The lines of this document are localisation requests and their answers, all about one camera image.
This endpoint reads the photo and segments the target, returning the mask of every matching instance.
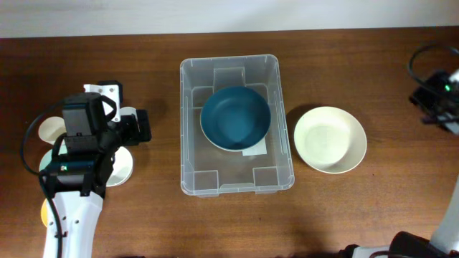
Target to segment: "plastic container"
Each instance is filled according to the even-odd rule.
[[[225,87],[245,86],[268,102],[271,125],[265,140],[229,152],[204,136],[200,115],[207,99]],[[186,59],[180,66],[181,189],[191,196],[254,191],[270,194],[295,182],[280,86],[279,62],[271,54]]]

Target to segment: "brown wooden tabletop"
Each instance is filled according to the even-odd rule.
[[[406,63],[429,41],[458,45],[459,27],[0,40],[0,257],[42,256],[38,180],[19,160],[28,124],[85,83],[119,80],[125,106],[147,109],[153,140],[130,147],[132,177],[109,188],[93,257],[286,257],[389,244],[399,231],[430,238],[458,177],[459,137],[420,123]],[[179,65],[189,57],[274,54],[280,62],[295,185],[268,195],[200,199],[180,189]],[[453,71],[433,52],[416,69]],[[345,109],[368,151],[341,175],[307,167],[292,130],[308,108]],[[50,145],[28,142],[35,169]]]

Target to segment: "white wall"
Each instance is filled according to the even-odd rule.
[[[459,25],[458,0],[1,0],[0,37]]]

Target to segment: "wire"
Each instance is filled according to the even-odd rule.
[[[38,180],[40,182],[40,186],[42,187],[44,197],[46,197],[46,200],[48,201],[49,206],[51,207],[52,215],[55,218],[56,222],[56,228],[57,228],[57,258],[62,257],[62,227],[60,225],[60,218],[59,214],[57,213],[56,205],[54,201],[51,199],[51,196],[49,196],[48,191],[46,190],[46,186],[44,185],[44,180],[43,177],[48,175],[46,174],[46,171],[40,171],[38,175]]]
[[[415,80],[417,83],[419,83],[421,85],[422,88],[426,89],[428,92],[434,94],[434,95],[437,95],[439,97],[444,97],[448,100],[451,100],[453,102],[456,102],[456,103],[459,103],[459,99],[456,98],[456,97],[453,97],[452,95],[450,94],[445,94],[443,92],[439,92],[435,89],[433,89],[430,85],[428,85],[427,83],[425,83],[423,80],[421,80],[416,74],[415,72],[413,71],[413,63],[415,62],[416,58],[424,53],[424,52],[427,52],[431,49],[436,49],[436,48],[439,48],[439,49],[446,49],[446,50],[449,50],[451,53],[455,54],[455,55],[459,55],[459,50],[454,48],[454,47],[451,47],[451,46],[447,46],[447,45],[444,45],[444,44],[429,44],[429,45],[425,45],[424,47],[420,47],[418,50],[416,50],[416,52],[411,56],[411,59],[410,61],[408,62],[408,73],[410,74],[411,78],[413,78],[413,80]]]
[[[391,252],[391,251],[374,252],[372,255],[370,255],[369,258],[376,258],[376,257],[380,257],[380,256],[383,256],[383,255],[387,255],[387,256],[389,256],[391,258],[416,258],[416,257],[411,257],[411,256],[403,255],[403,254],[397,254],[397,253],[394,253],[394,252]]]
[[[40,121],[44,115],[51,112],[52,110],[62,105],[63,103],[64,103],[64,100],[60,100],[59,102],[53,105],[50,105],[46,110],[44,110],[41,114],[39,114],[37,118],[35,118],[35,120],[29,125],[29,128],[27,128],[27,131],[24,134],[24,138],[22,138],[21,148],[19,149],[19,155],[21,156],[22,165],[27,169],[28,172],[34,174],[35,176],[38,176],[39,173],[30,168],[30,166],[27,164],[26,159],[24,157],[24,148],[25,148],[27,139],[29,138],[30,133],[32,132],[32,129],[38,123],[38,121]]]

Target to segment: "blue bowl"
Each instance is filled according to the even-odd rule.
[[[268,133],[271,111],[254,90],[237,86],[213,94],[201,112],[201,128],[211,143],[226,151],[243,151]]]

